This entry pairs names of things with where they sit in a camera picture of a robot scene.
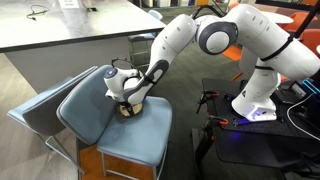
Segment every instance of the folded chair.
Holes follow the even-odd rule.
[[[97,67],[94,66],[74,78],[66,78],[10,110],[7,114],[12,119],[34,131],[45,145],[72,162],[81,173],[84,173],[84,171],[55,137],[56,134],[65,129],[65,126],[58,119],[56,111],[69,92],[96,69]]]
[[[305,29],[300,36],[302,44],[307,46],[315,55],[320,58],[317,47],[320,45],[320,29]]]
[[[153,9],[149,10],[148,14],[150,14],[152,17],[156,18],[159,21],[163,18],[161,13],[159,13],[158,11],[153,10]],[[128,41],[131,43],[130,58],[132,60],[132,63],[135,66],[139,67],[139,66],[147,66],[148,65],[148,64],[139,64],[139,65],[137,65],[136,62],[135,62],[135,56],[139,55],[139,54],[148,54],[148,58],[150,58],[150,51],[149,51],[148,41],[153,41],[156,37],[157,37],[157,33],[156,32],[128,36]],[[135,46],[134,46],[134,44],[136,42],[145,42],[146,43],[145,51],[136,52],[135,51]]]
[[[284,30],[288,31],[288,32],[296,32],[299,27],[301,26],[301,24],[303,23],[303,21],[306,19],[306,17],[308,16],[307,12],[295,12],[293,14],[290,15],[290,17],[293,19],[293,22],[290,24],[283,24],[280,25],[280,27],[282,27]],[[316,21],[318,20],[317,17],[314,17],[312,19],[312,21]]]
[[[105,154],[153,167],[165,157],[171,126],[172,108],[160,97],[147,96],[141,112],[124,117],[116,110],[117,102],[107,98],[103,77],[106,65],[79,83],[60,104],[57,116],[75,136],[88,145],[97,144],[102,155],[103,172],[127,175],[106,169]]]

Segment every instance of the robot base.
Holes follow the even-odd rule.
[[[232,108],[250,122],[274,121],[277,119],[276,106],[270,98],[263,102],[245,102],[238,96],[231,103]]]
[[[143,108],[143,104],[142,103],[139,103],[139,104],[136,104],[136,105],[133,105],[133,106],[123,106],[123,105],[120,105],[118,104],[117,105],[117,109],[118,111],[120,112],[121,115],[125,116],[125,117],[131,117],[131,116],[134,116],[134,115],[137,115]]]

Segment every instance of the chair backrest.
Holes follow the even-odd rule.
[[[320,29],[305,29],[300,36],[302,43],[320,58],[317,46],[320,45]]]
[[[60,121],[89,145],[97,142],[116,110],[116,101],[105,96],[108,68],[112,66],[102,66],[81,81],[57,109]]]
[[[238,6],[239,4],[240,3],[238,3],[238,2],[230,3],[229,6],[227,7],[227,11],[229,12],[231,9]]]
[[[300,4],[314,6],[316,5],[316,3],[317,3],[316,0],[302,0]]]
[[[161,21],[161,19],[163,18],[163,16],[162,16],[161,13],[159,13],[158,11],[153,10],[153,9],[149,10],[149,11],[148,11],[148,14],[150,14],[150,15],[153,16],[154,18],[158,19],[159,21]]]
[[[86,76],[96,70],[91,67],[74,78],[67,78],[8,112],[8,116],[36,133],[52,136],[65,126],[57,118],[56,110],[68,93]]]
[[[281,25],[281,27],[286,31],[297,31],[307,16],[307,12],[295,12],[290,15],[290,17],[293,19],[293,22],[290,24]]]

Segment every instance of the fabric upholstery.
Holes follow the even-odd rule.
[[[147,96],[131,118],[116,114],[98,141],[98,150],[136,163],[157,166],[169,136],[172,109],[164,98]]]
[[[8,116],[42,135],[55,135],[65,127],[56,116],[56,110],[62,100],[78,84],[97,67],[82,72],[78,76],[68,77],[48,88],[44,92],[24,102],[8,112]]]
[[[115,112],[116,102],[105,96],[103,76],[111,66],[100,67],[79,83],[60,105],[57,115],[80,140],[94,144]]]
[[[152,17],[158,19],[159,21],[161,21],[162,18],[163,18],[163,16],[162,16],[161,13],[159,13],[158,11],[153,10],[153,9],[149,10],[149,11],[148,11],[148,14],[150,14]]]
[[[116,101],[105,97],[103,66],[79,83],[57,110],[60,120],[80,140],[128,161],[157,166],[166,149],[172,108],[164,98],[147,96],[143,110],[124,117]]]

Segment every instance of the white table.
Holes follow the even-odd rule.
[[[277,24],[289,24],[293,22],[292,18],[275,12],[262,11],[262,14],[267,16],[270,21],[273,21]]]
[[[320,54],[320,45],[317,46],[317,52]]]
[[[127,0],[86,0],[62,9],[58,0],[0,0],[0,53],[36,92],[91,66],[129,58],[127,36],[161,31],[165,24]],[[31,5],[50,9],[28,19]]]

